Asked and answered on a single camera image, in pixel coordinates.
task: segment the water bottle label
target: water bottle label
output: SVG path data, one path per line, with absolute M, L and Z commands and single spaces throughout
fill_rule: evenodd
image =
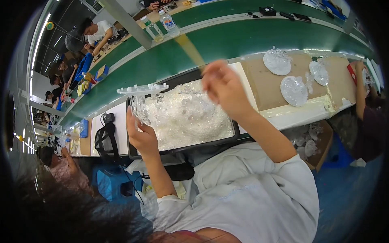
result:
M 172 19 L 167 19 L 163 23 L 163 26 L 165 27 L 166 30 L 171 30 L 175 27 L 175 23 L 173 22 Z

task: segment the white shirt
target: white shirt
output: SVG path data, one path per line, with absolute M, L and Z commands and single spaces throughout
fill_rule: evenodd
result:
M 216 228 L 241 242 L 312 242 L 319 218 L 314 177 L 299 155 L 273 163 L 257 143 L 235 146 L 195 167 L 191 205 L 158 199 L 157 230 Z
M 96 33 L 94 33 L 93 35 L 88 35 L 89 44 L 93 44 L 95 41 L 100 42 L 104 38 L 105 32 L 109 28 L 112 28 L 112 32 L 114 33 L 113 36 L 118 35 L 116 27 L 106 20 L 98 22 L 97 28 L 98 29 Z

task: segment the pink shirt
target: pink shirt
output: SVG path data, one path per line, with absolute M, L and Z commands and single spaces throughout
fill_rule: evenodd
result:
M 80 168 L 76 174 L 70 174 L 69 162 L 66 158 L 61 159 L 59 164 L 54 168 L 50 168 L 50 172 L 57 182 L 65 183 L 70 189 L 81 189 L 88 194 L 92 191 L 90 186 L 88 186 L 88 177 Z

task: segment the dark hair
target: dark hair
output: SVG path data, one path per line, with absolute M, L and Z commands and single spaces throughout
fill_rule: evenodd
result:
M 49 95 L 51 94 L 51 92 L 50 91 L 46 91 L 46 100 L 45 101 L 47 101 L 47 99 L 49 98 Z
M 115 205 L 69 190 L 47 171 L 37 181 L 19 178 L 15 192 L 24 217 L 18 220 L 32 228 L 35 242 L 146 243 L 153 232 L 135 204 Z
M 80 33 L 83 34 L 86 28 L 91 26 L 91 23 L 93 23 L 93 21 L 90 18 L 86 18 L 80 25 Z
M 56 75 L 51 76 L 51 78 L 50 78 L 50 84 L 51 84 L 51 85 L 54 85 L 54 82 L 55 82 L 55 80 L 56 80 L 57 78 L 59 78 L 59 77 L 56 76 Z
M 53 158 L 54 149 L 52 147 L 43 147 L 39 151 L 39 159 L 44 165 L 50 166 Z

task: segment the phone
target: phone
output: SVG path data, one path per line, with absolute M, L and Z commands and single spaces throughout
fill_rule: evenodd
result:
M 311 20 L 308 16 L 306 16 L 306 15 L 295 14 L 295 13 L 293 13 L 293 15 L 294 15 L 296 18 L 300 19 L 300 20 L 304 20 L 304 21 L 307 21 L 307 22 L 312 22 L 312 20 Z

